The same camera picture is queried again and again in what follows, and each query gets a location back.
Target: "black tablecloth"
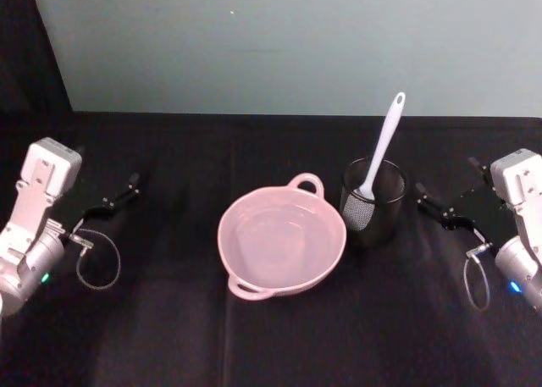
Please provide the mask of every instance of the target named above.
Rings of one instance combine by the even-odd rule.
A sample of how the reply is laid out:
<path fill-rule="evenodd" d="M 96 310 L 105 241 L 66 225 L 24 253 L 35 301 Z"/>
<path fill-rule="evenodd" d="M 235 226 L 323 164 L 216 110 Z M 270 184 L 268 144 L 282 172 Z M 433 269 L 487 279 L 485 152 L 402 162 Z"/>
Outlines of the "black tablecloth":
<path fill-rule="evenodd" d="M 104 195 L 134 170 L 141 198 L 98 226 L 123 258 L 120 281 L 92 292 L 76 249 L 18 315 L 3 320 L 0 385 L 540 385 L 542 320 L 511 294 L 491 257 L 491 305 L 462 284 L 477 244 L 405 200 L 394 239 L 351 246 L 298 296 L 232 296 L 218 221 L 239 196 L 318 175 L 335 207 L 340 176 L 370 154 L 381 118 L 76 114 L 66 125 L 7 118 L 0 140 L 6 222 L 28 145 L 50 135 L 85 145 L 80 180 Z M 387 152 L 414 183 L 449 201 L 478 185 L 467 164 L 518 148 L 542 152 L 537 119 L 404 118 Z"/>

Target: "black mesh cup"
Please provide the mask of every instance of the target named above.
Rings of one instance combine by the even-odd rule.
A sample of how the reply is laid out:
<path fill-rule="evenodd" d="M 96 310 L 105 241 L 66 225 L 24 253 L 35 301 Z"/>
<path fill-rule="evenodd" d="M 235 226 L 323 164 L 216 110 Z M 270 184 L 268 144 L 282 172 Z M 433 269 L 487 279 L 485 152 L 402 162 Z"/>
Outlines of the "black mesh cup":
<path fill-rule="evenodd" d="M 358 194 L 369 169 L 370 158 L 350 163 L 342 176 L 339 212 L 352 244 L 382 246 L 394 234 L 395 224 L 407 193 L 407 177 L 390 161 L 383 160 L 373 183 L 374 201 Z"/>

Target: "pink plastic bowl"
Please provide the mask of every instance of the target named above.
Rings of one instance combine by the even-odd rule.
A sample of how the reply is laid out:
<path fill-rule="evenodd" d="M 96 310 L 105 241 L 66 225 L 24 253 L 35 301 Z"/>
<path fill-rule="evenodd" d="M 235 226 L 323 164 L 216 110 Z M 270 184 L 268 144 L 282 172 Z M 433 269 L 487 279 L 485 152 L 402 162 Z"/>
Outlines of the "pink plastic bowl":
<path fill-rule="evenodd" d="M 311 182 L 316 193 L 298 188 Z M 339 213 L 314 174 L 235 201 L 220 219 L 218 250 L 233 294 L 256 301 L 307 290 L 337 265 L 346 243 Z"/>

